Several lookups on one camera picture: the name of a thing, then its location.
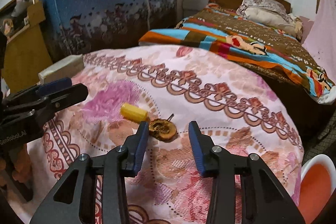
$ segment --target yellow plastic cap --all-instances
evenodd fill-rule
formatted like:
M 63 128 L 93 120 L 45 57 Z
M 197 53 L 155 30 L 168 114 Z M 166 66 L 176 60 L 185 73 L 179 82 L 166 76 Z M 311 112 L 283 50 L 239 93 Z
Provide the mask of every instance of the yellow plastic cap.
M 123 115 L 125 119 L 138 123 L 147 119 L 147 111 L 128 103 L 122 104 L 120 114 Z

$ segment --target cartoon print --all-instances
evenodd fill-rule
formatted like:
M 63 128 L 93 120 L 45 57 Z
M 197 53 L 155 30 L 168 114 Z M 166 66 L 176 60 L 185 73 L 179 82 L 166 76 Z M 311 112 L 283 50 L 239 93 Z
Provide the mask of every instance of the cartoon print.
M 323 72 L 319 75 L 317 73 L 318 71 L 307 68 L 306 75 L 313 79 L 316 95 L 317 97 L 320 97 L 321 95 L 323 95 L 324 90 L 326 89 L 329 91 L 331 89 L 331 86 L 327 82 L 328 77 L 325 70 L 323 70 Z
M 180 29 L 180 28 L 182 28 L 184 22 L 186 22 L 187 19 L 188 19 L 188 17 L 187 17 L 187 18 L 184 18 L 183 20 L 181 20 L 181 21 L 176 25 L 175 29 Z
M 252 42 L 252 43 L 247 43 L 245 42 L 240 36 L 238 35 L 229 35 L 226 37 L 226 43 L 242 49 L 246 50 L 250 53 L 253 54 L 261 54 L 261 55 L 266 55 L 266 49 L 264 45 L 260 45 L 257 42 Z

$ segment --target floral pattern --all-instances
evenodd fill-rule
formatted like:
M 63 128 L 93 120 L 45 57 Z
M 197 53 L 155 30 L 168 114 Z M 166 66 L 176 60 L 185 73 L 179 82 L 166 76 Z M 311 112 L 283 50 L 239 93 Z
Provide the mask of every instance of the floral pattern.
M 206 75 L 209 71 L 207 63 L 201 60 L 192 60 L 191 62 L 187 63 L 185 69 L 192 70 L 197 73 L 197 75 Z
M 83 113 L 87 122 L 119 121 L 122 119 L 121 105 L 134 105 L 138 97 L 139 90 L 134 83 L 123 80 L 110 83 L 106 90 L 99 91 L 93 100 L 84 105 Z
M 261 45 L 256 42 L 247 43 L 245 42 L 240 36 L 238 35 L 228 35 L 226 37 L 226 43 L 229 43 L 230 45 L 240 48 L 242 50 L 248 51 L 253 54 L 261 54 L 266 55 L 266 49 L 264 45 Z
M 257 83 L 263 90 L 266 91 L 266 96 L 268 99 L 274 102 L 278 98 L 275 92 L 270 89 L 261 76 L 257 76 Z
M 181 46 L 176 51 L 176 57 L 184 57 L 184 56 L 188 55 L 189 53 L 191 53 L 192 50 L 193 50 L 192 47 Z
M 125 180 L 132 223 L 205 223 L 212 179 L 204 179 L 197 172 L 186 131 L 192 120 L 216 145 L 231 153 L 259 154 L 290 196 L 298 196 L 296 181 L 303 151 L 297 145 L 299 136 L 281 101 L 269 100 L 258 87 L 257 76 L 237 64 L 216 59 L 218 56 L 196 48 L 188 53 L 190 59 L 180 58 L 176 62 L 177 50 L 178 46 L 151 46 L 102 50 L 85 56 L 85 69 L 74 79 L 95 91 L 81 104 L 61 111 L 57 120 L 45 128 L 45 148 L 39 142 L 28 144 L 32 164 L 38 166 L 33 168 L 33 175 L 38 178 L 35 183 L 43 180 L 46 184 L 46 187 L 34 185 L 40 196 L 46 195 L 79 153 L 104 154 L 135 133 L 138 125 L 118 116 L 115 110 L 122 100 L 135 102 L 152 118 L 167 118 L 174 113 L 172 122 L 178 130 L 178 137 L 169 143 L 150 137 L 141 171 L 137 177 Z M 144 63 L 154 52 L 160 52 L 157 60 Z M 214 60 L 209 62 L 205 75 L 186 68 L 198 60 L 202 63 Z M 216 62 L 222 72 L 210 69 Z M 249 93 L 241 88 L 239 78 L 231 79 L 233 75 L 245 74 L 251 79 Z M 122 87 L 126 93 L 119 92 Z M 209 98 L 212 105 L 204 103 Z M 222 104 L 232 114 L 216 109 Z M 249 125 L 248 116 L 232 116 L 237 113 L 248 113 L 254 121 L 255 117 L 267 117 L 268 129 L 276 121 L 277 128 L 283 127 L 281 132 L 286 131 L 287 135 L 267 133 L 268 129 L 261 125 Z M 239 197 L 236 205 L 238 223 Z M 96 194 L 96 223 L 101 224 L 101 178 Z

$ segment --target bed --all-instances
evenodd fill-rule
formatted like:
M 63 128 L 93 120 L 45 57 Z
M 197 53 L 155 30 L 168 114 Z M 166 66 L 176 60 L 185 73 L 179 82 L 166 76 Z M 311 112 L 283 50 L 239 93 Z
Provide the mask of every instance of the bed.
M 282 102 L 254 72 L 204 49 L 191 49 L 153 45 L 84 56 L 85 68 L 72 82 L 88 87 L 87 99 L 58 112 L 45 125 L 42 140 L 28 144 L 33 200 L 21 204 L 8 192 L 25 223 L 78 155 L 105 154 L 135 133 L 138 124 L 120 115 L 124 102 L 147 110 L 150 119 L 174 113 L 171 121 L 178 131 L 172 142 L 150 137 L 141 171 L 126 179 L 131 222 L 206 222 L 212 180 L 197 172 L 188 137 L 192 120 L 231 153 L 260 155 L 298 204 L 303 147 Z M 101 182 L 98 177 L 97 224 L 101 224 Z M 239 195 L 236 203 L 239 223 Z
M 200 47 L 256 72 L 284 103 L 305 144 L 334 112 L 335 85 L 296 38 L 237 15 L 242 1 L 215 0 L 175 29 L 151 30 L 140 44 Z M 276 1 L 291 11 L 290 3 Z

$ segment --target red liquid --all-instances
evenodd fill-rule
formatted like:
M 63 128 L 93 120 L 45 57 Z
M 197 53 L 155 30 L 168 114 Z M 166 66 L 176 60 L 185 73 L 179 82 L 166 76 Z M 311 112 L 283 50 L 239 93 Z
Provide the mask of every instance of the red liquid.
M 331 195 L 331 181 L 321 164 L 313 165 L 301 182 L 299 210 L 306 224 L 319 215 Z

